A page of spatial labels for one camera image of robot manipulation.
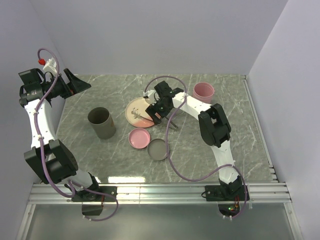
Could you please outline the metal tongs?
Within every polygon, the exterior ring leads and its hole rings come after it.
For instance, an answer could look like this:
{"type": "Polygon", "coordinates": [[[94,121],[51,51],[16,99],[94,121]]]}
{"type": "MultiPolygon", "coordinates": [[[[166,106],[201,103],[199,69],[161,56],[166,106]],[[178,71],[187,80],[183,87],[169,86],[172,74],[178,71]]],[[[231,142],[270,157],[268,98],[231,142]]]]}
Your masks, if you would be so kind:
{"type": "MultiPolygon", "coordinates": [[[[146,120],[146,121],[149,121],[149,122],[152,122],[154,123],[154,121],[152,119],[149,119],[149,118],[146,118],[146,117],[143,117],[137,113],[132,113],[132,115],[134,116],[135,119],[141,119],[141,120],[146,120]]],[[[178,126],[175,125],[175,124],[171,124],[175,129],[178,129],[178,126]]]]}

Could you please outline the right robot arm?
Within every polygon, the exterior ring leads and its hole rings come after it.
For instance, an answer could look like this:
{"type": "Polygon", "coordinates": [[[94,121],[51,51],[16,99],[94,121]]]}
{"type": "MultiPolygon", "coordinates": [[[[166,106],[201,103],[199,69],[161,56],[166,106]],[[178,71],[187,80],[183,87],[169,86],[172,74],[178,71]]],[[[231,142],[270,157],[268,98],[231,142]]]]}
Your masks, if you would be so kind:
{"type": "Polygon", "coordinates": [[[201,138],[211,147],[217,164],[222,197],[232,200],[237,196],[244,180],[235,167],[230,146],[231,126],[223,107],[188,95],[185,87],[172,89],[166,81],[158,83],[153,90],[145,89],[143,98],[149,103],[145,111],[155,124],[165,117],[172,120],[178,110],[197,119],[201,138]]]}

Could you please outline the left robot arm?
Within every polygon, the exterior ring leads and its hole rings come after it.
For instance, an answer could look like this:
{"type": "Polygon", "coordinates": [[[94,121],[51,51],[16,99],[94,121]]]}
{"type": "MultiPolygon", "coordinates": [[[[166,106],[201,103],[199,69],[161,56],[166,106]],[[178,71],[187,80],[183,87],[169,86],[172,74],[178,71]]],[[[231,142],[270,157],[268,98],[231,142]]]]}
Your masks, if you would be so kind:
{"type": "Polygon", "coordinates": [[[70,189],[67,198],[79,196],[81,199],[96,201],[101,196],[101,188],[89,172],[79,170],[72,152],[57,138],[52,121],[51,100],[56,97],[67,99],[88,90],[91,85],[76,77],[68,68],[64,69],[69,82],[65,83],[61,74],[46,74],[38,68],[19,73],[23,82],[19,90],[19,103],[28,114],[32,141],[30,150],[24,153],[26,163],[40,180],[51,185],[59,194],[57,184],[64,183],[70,189]]]}

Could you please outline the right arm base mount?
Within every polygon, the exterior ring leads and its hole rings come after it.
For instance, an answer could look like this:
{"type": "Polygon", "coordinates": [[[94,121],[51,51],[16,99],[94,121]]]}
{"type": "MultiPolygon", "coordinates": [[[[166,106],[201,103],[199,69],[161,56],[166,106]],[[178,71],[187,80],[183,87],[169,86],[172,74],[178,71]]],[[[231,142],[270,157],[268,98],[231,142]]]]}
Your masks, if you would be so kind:
{"type": "Polygon", "coordinates": [[[244,185],[230,187],[225,184],[206,185],[201,197],[207,202],[218,202],[218,210],[223,217],[233,218],[241,212],[240,202],[249,199],[248,188],[244,185]]]}

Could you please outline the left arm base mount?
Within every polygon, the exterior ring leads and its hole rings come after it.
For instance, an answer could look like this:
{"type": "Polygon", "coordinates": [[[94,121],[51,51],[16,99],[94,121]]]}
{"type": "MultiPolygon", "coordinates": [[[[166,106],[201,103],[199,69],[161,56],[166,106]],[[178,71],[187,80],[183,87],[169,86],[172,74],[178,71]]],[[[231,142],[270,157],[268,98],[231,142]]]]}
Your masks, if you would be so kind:
{"type": "Polygon", "coordinates": [[[74,197],[71,198],[71,202],[81,203],[81,213],[87,220],[102,222],[112,218],[119,208],[117,190],[116,186],[100,186],[98,187],[98,191],[93,191],[92,189],[87,191],[84,189],[77,191],[74,197]],[[97,218],[103,213],[106,204],[110,203],[115,203],[114,211],[104,218],[97,218]]]}

